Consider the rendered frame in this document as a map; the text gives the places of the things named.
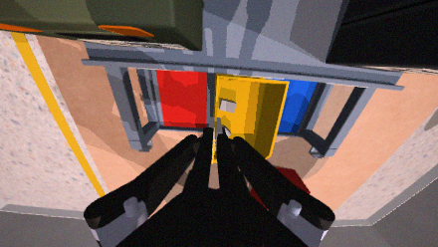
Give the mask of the yellow bin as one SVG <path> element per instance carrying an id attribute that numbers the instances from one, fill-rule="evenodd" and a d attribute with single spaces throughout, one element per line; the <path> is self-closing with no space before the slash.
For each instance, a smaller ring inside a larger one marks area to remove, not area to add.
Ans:
<path id="1" fill-rule="evenodd" d="M 217 118 L 231 131 L 228 138 L 242 137 L 266 159 L 270 157 L 289 82 L 226 76 L 217 76 L 216 80 L 212 163 L 217 162 Z M 237 103 L 234 114 L 219 110 L 221 99 Z"/>

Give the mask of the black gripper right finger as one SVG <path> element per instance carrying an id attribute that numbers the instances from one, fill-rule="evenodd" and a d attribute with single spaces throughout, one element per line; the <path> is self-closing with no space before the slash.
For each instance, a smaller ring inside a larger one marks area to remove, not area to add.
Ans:
<path id="1" fill-rule="evenodd" d="M 264 247 L 267 237 L 245 177 L 277 219 L 309 247 L 319 247 L 335 220 L 327 205 L 292 184 L 242 137 L 228 138 L 221 118 L 216 123 L 215 151 L 235 247 Z"/>

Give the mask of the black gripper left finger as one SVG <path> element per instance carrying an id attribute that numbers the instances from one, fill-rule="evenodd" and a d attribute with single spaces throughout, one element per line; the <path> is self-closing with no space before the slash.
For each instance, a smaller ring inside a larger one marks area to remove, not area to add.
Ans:
<path id="1" fill-rule="evenodd" d="M 168 247 L 198 247 L 213 146 L 214 118 L 210 117 L 202 137 L 188 135 L 134 180 L 92 202 L 84 217 L 99 246 L 115 247 L 144 223 L 195 159 L 166 237 Z"/>

